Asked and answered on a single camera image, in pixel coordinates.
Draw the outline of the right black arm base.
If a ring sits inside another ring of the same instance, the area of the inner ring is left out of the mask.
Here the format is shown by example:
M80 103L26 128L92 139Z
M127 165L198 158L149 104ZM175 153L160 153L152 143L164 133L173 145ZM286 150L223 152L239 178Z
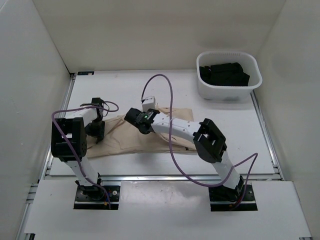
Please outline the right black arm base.
M244 187L242 187L239 196L227 195L225 190L226 188L224 186L210 187L208 189L211 212L250 212L258 210L254 190L251 184L246 186L244 196ZM238 200L242 196L243 199L241 203L238 203Z

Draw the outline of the beige trousers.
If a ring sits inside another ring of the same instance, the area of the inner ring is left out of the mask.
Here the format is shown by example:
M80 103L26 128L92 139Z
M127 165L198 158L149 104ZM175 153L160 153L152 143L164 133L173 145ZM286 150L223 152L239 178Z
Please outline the beige trousers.
M190 108L173 108L172 116L194 121L193 111ZM98 144L96 139L87 136L88 158L115 156L135 153L169 153L169 135L165 133L141 134L137 128L125 121L125 115L119 115L105 120L104 138ZM173 153L192 154L196 152L193 143L172 136Z

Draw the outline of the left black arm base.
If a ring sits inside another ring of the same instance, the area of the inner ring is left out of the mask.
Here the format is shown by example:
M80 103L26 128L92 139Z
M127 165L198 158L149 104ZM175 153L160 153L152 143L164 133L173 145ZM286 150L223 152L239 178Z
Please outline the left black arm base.
M118 210L121 186L105 185L110 203L105 192L100 188L95 191L85 191L80 186L77 187L73 208L75 210Z

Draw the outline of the white plastic basket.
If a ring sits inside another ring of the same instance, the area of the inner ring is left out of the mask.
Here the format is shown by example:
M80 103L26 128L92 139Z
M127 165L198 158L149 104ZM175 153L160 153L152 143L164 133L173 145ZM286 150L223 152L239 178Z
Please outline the white plastic basket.
M200 67L227 63L239 63L244 73L249 75L247 86L216 86L204 82ZM200 53L196 59L197 90L207 100L240 101L263 83L257 60L249 53L234 50L212 50Z

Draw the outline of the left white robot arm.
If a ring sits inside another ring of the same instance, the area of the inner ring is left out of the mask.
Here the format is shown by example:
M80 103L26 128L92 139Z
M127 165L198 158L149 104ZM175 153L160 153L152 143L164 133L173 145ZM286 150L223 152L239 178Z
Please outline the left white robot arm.
M95 171L86 157L87 137L99 143L104 139L105 122L103 111L105 102L95 97L91 103L84 103L79 108L71 109L71 115L56 118L61 111L51 115L51 153L68 165L78 180L76 184L93 200L100 200L105 194L100 175Z

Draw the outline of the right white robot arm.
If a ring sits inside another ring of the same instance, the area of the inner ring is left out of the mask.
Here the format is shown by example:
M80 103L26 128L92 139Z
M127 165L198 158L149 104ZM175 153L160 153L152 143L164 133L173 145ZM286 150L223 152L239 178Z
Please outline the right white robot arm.
M206 118L195 122L170 119L169 115L151 108L148 111L130 108L124 120L136 127L141 134L172 134L194 144L198 156L212 164L220 176L226 197L236 200L242 195L244 180L228 156L226 137L212 120Z

